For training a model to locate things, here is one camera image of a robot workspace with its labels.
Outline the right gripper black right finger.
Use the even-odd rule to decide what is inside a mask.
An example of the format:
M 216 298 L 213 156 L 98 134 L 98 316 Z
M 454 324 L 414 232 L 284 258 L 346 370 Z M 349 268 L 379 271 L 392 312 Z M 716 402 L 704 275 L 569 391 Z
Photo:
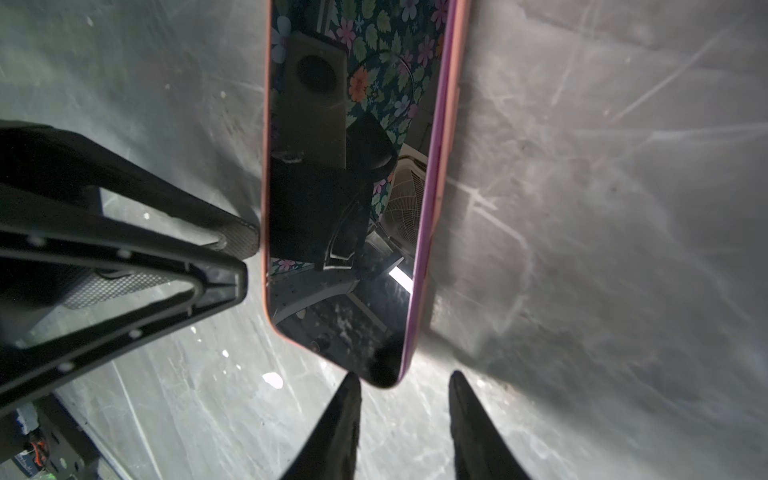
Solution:
M 454 371 L 450 377 L 448 399 L 456 479 L 531 479 L 461 371 Z

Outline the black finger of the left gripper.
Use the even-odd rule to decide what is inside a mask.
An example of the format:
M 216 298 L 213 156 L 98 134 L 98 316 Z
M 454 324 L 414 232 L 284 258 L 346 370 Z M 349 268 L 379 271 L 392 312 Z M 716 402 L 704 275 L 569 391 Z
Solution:
M 247 267 L 236 258 L 8 185 L 1 188 L 1 254 L 158 275 L 190 286 L 43 344 L 2 348 L 2 414 L 119 355 L 240 304 L 248 290 Z
M 173 186 L 87 137 L 52 126 L 1 122 L 1 182 L 101 214 L 106 189 L 219 235 L 240 260 L 259 249 L 259 227 Z

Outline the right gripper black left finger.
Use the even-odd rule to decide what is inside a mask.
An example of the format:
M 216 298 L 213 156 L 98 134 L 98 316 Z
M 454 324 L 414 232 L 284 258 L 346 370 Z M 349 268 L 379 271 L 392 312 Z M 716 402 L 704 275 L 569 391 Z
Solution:
M 348 373 L 281 479 L 352 480 L 359 445 L 361 383 Z

